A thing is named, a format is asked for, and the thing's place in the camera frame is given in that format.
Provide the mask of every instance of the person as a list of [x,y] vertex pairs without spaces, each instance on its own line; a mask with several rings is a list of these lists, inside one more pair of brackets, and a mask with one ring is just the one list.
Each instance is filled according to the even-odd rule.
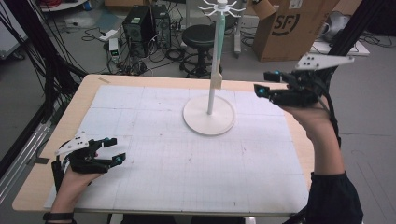
[[[358,193],[347,177],[343,156],[330,123],[329,114],[319,103],[310,107],[281,107],[306,130],[314,146],[315,165],[307,206],[287,224],[361,224],[363,212]],[[82,175],[68,169],[46,223],[73,223],[78,198],[99,174]]]

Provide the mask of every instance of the gray floor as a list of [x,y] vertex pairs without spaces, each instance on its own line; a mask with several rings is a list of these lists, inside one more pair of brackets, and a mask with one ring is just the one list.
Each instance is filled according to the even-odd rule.
[[[117,20],[114,28],[120,24]],[[63,33],[68,50],[89,72],[102,71],[106,53],[98,41],[84,42],[82,30]],[[226,36],[221,63],[224,79],[262,81],[267,70],[290,71],[296,62],[259,63],[251,48],[243,46],[238,59],[232,54],[232,37]],[[363,43],[369,57],[357,57],[339,67],[332,78],[331,95],[343,138],[346,170],[361,197],[364,223],[396,223],[396,48],[385,49]],[[147,62],[152,68],[160,63]],[[178,63],[147,72],[144,76],[184,77]],[[28,60],[0,62],[0,158],[11,147],[44,98],[38,78]],[[1,223],[42,223],[41,214],[12,209],[12,201],[30,170],[26,166],[12,191],[0,205]],[[77,220],[106,223],[106,215],[77,214]],[[258,218],[258,223],[281,223],[284,218]]]

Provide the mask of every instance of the white tabletop sheet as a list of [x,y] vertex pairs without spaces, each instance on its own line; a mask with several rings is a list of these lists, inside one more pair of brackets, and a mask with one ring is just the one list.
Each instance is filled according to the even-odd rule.
[[308,192],[283,111],[254,92],[216,91],[234,106],[236,122],[223,135],[203,136],[186,125],[182,111],[190,98],[206,94],[102,86],[80,130],[95,140],[118,138],[99,157],[126,152],[126,160],[93,181],[78,207],[249,216],[303,208]]

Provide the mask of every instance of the stool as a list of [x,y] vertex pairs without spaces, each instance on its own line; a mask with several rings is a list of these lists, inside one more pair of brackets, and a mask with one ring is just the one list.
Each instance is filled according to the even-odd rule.
[[[212,60],[209,50],[213,49],[215,44],[215,28],[210,25],[193,25],[183,31],[181,39],[188,47],[196,49],[198,52],[185,57],[179,69],[188,73],[186,77],[210,76],[211,71],[207,71],[206,68],[211,66],[212,63],[207,63],[206,58],[209,61]],[[194,56],[198,56],[196,62],[191,61]],[[187,68],[186,64],[192,65],[193,68]]]

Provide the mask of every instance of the sf logo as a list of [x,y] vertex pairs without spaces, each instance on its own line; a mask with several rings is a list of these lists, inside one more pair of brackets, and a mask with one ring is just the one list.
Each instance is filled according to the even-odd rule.
[[299,19],[300,19],[300,14],[278,16],[276,18],[276,24],[274,26],[272,35],[287,35],[291,33],[291,31],[293,31],[294,28],[296,27]]

